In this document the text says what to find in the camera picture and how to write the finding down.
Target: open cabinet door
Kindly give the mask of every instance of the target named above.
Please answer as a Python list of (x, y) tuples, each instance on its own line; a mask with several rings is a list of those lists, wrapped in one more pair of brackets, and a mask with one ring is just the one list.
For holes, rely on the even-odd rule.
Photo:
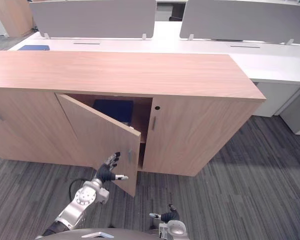
[(141, 133), (68, 95), (57, 97), (91, 167), (98, 169), (109, 156), (121, 152), (113, 172), (127, 175), (129, 180), (114, 183), (135, 196)]

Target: white desk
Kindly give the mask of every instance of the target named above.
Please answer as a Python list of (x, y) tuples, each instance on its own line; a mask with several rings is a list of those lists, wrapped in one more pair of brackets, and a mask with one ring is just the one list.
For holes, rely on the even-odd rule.
[(300, 45), (180, 39), (181, 22), (155, 22), (152, 39), (45, 39), (39, 32), (10, 50), (24, 45), (49, 45), (51, 51), (229, 54), (268, 97), (259, 116), (270, 117), (300, 91)]

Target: gray carpet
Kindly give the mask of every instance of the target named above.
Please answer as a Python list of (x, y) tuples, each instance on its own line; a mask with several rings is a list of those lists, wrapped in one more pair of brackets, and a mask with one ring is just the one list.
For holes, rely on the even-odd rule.
[(18, 44), (22, 40), (29, 37), (33, 32), (30, 32), (22, 37), (4, 37), (0, 36), (0, 50), (8, 50), (12, 48), (14, 45)]
[[(0, 240), (31, 240), (93, 170), (0, 159)], [(300, 136), (274, 116), (251, 117), (196, 177), (140, 172), (135, 198), (106, 183), (86, 228), (146, 231), (173, 203), (192, 240), (300, 240)]]

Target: cabinet door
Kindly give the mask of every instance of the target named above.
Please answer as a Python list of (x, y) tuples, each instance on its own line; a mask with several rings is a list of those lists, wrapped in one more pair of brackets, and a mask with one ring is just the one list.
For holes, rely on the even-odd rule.
[(232, 99), (153, 98), (142, 170), (195, 176), (259, 105)]
[[(1, 156), (12, 160), (89, 166), (53, 92), (0, 89)], [(4, 143), (20, 140), (19, 148)], [(26, 157), (21, 158), (20, 150)]]
[(18, 137), (15, 131), (0, 119), (0, 157), (2, 159), (28, 161), (31, 152), (25, 151), (26, 142)]
[(129, 180), (114, 183), (134, 196), (141, 133), (68, 95), (57, 97), (92, 167), (98, 169), (110, 155), (121, 152), (114, 172)]

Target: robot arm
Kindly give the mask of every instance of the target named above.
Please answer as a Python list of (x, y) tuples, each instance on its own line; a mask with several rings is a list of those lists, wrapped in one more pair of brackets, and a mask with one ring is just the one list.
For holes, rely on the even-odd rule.
[(85, 181), (72, 202), (58, 215), (55, 221), (44, 231), (44, 236), (74, 230), (84, 218), (86, 209), (95, 201), (105, 204), (109, 199), (109, 192), (102, 186), (106, 181), (127, 180), (128, 176), (115, 175), (111, 171), (117, 166), (120, 152), (111, 155), (106, 162), (98, 169), (95, 177), (91, 181)]

